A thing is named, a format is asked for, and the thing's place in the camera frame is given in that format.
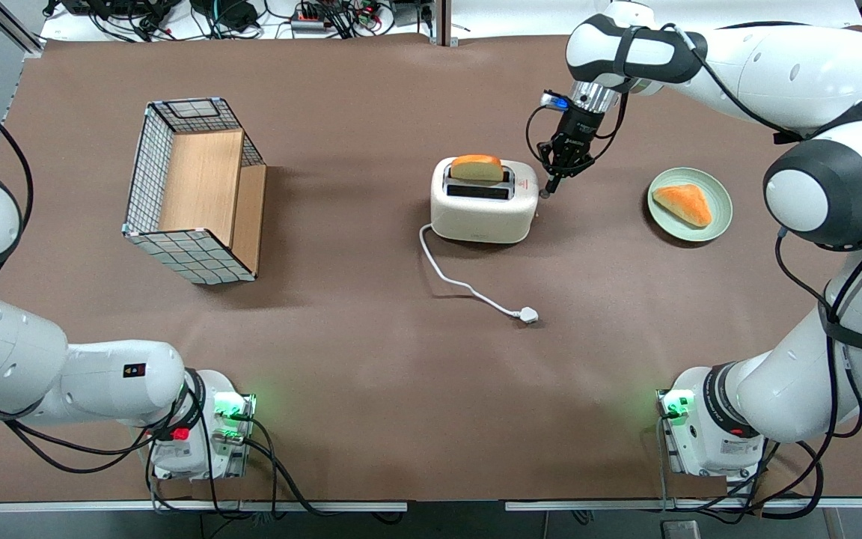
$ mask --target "bread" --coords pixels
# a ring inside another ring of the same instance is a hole
[[[705,228],[714,221],[704,191],[692,183],[658,187],[653,197],[657,204],[698,228]]]
[[[451,161],[451,177],[456,180],[503,181],[504,169],[495,156],[461,156]]]

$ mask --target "floor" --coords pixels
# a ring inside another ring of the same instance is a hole
[[[41,29],[37,16],[38,4],[44,0],[21,0],[7,3],[32,31]],[[22,53],[0,34],[0,117],[7,112],[22,67]],[[474,537],[490,538],[640,538],[661,537],[661,521],[690,519],[681,515],[653,514],[635,511],[599,511],[588,526],[580,526],[569,512],[548,515],[545,533],[544,513],[504,511],[498,502],[428,502],[411,504],[410,511],[396,526],[383,525],[368,514],[341,515],[328,519],[302,514],[290,514],[283,521],[232,522],[220,530],[218,539],[259,538],[271,533],[282,537],[304,539],[383,539],[408,537]],[[739,526],[725,526],[708,517],[697,515],[701,537],[751,539],[842,539],[828,535],[824,515],[815,512],[793,522],[746,519]],[[840,512],[847,539],[862,538],[862,509]],[[204,524],[204,532],[199,528]],[[198,515],[159,516],[150,511],[138,512],[74,512],[74,513],[13,513],[0,514],[0,539],[65,539],[88,536],[90,539],[144,538],[158,539],[211,537],[222,525],[215,516],[199,521]]]
[[[639,511],[599,511],[587,526],[579,525],[569,512],[548,513],[547,533],[543,512],[506,512],[498,502],[427,502],[411,504],[400,524],[387,526],[369,514],[347,514],[329,518],[292,513],[280,522],[232,522],[218,532],[218,539],[258,539],[271,536],[302,539],[409,539],[474,538],[660,539],[661,521],[691,520],[690,516],[661,515]],[[793,522],[746,519],[738,526],[725,526],[697,515],[704,539],[828,539],[823,515],[815,512]],[[210,539],[222,519],[206,516],[204,533],[198,515],[155,515],[143,512],[24,513],[0,515],[0,539],[90,539],[143,538]],[[848,539],[862,537],[859,533]]]

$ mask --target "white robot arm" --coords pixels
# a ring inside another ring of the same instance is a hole
[[[23,225],[0,182],[0,263]],[[249,417],[253,405],[218,372],[185,369],[165,342],[69,345],[51,321],[0,301],[0,419],[13,429],[116,419],[155,437],[158,477],[221,478],[242,473],[250,433],[227,416]]]
[[[862,406],[862,33],[766,24],[684,33],[656,28],[642,4],[614,2],[574,30],[567,62],[571,95],[542,98],[563,112],[551,141],[538,144],[544,195],[593,164],[589,143],[618,94],[666,85],[801,141],[764,174],[767,208],[781,236],[849,252],[838,276],[815,291],[818,307],[774,350],[688,369],[663,392],[675,468],[739,481],[755,473],[763,438],[833,433]]]

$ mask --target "green plate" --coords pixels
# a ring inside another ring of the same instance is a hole
[[[689,224],[654,201],[654,189],[682,183],[692,183],[703,189],[714,219],[705,228]],[[657,225],[666,230],[667,234],[688,242],[708,242],[722,235],[733,218],[733,203],[727,190],[712,175],[698,171],[697,168],[670,168],[658,174],[647,189],[647,207],[650,208],[654,221],[657,221]]]

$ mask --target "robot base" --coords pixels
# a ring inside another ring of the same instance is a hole
[[[661,414],[681,414],[666,421],[667,459],[676,473],[726,475],[728,482],[742,481],[756,473],[763,436],[734,436],[715,423],[704,400],[709,372],[706,366],[690,368],[672,389],[658,392]]]
[[[250,436],[252,423],[247,420],[226,419],[216,406],[218,393],[236,395],[235,386],[232,386],[225,375],[216,371],[196,371],[196,374],[201,377],[205,391],[202,420],[189,428],[188,436],[184,440],[155,443],[151,454],[155,477],[204,480],[209,477],[209,464],[206,460],[208,454],[211,454],[211,473],[214,478],[242,477],[249,447],[240,442],[236,443],[236,440],[229,439],[229,436],[220,436],[220,433],[229,433],[229,430],[235,430],[237,427],[232,437],[244,438]],[[194,380],[189,380],[188,383],[194,388]],[[191,395],[187,397],[189,403],[192,398],[194,397]],[[242,402],[244,406],[239,415],[250,419],[254,416],[254,396],[242,396]]]

